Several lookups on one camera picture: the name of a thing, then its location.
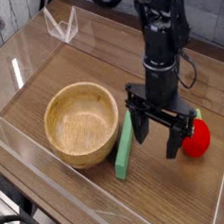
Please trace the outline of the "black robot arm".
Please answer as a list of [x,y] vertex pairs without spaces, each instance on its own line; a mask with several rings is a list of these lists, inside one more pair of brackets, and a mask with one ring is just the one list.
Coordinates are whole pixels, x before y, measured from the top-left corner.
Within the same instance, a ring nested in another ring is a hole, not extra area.
[[[123,0],[92,0],[104,9]],[[134,136],[141,144],[154,120],[169,128],[166,158],[174,159],[182,141],[194,132],[197,112],[179,96],[180,60],[188,60],[183,48],[189,41],[184,0],[133,0],[143,31],[145,51],[144,84],[126,85],[126,106]]]

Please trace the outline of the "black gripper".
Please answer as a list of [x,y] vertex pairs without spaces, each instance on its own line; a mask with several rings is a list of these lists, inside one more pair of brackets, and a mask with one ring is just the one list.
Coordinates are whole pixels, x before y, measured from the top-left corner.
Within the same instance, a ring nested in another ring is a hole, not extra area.
[[156,105],[146,99],[145,84],[127,83],[126,91],[126,106],[131,114],[131,124],[137,142],[141,145],[145,141],[149,133],[148,120],[155,120],[169,128],[166,159],[175,159],[183,139],[193,134],[193,120],[197,112],[178,92],[175,92],[165,104]]

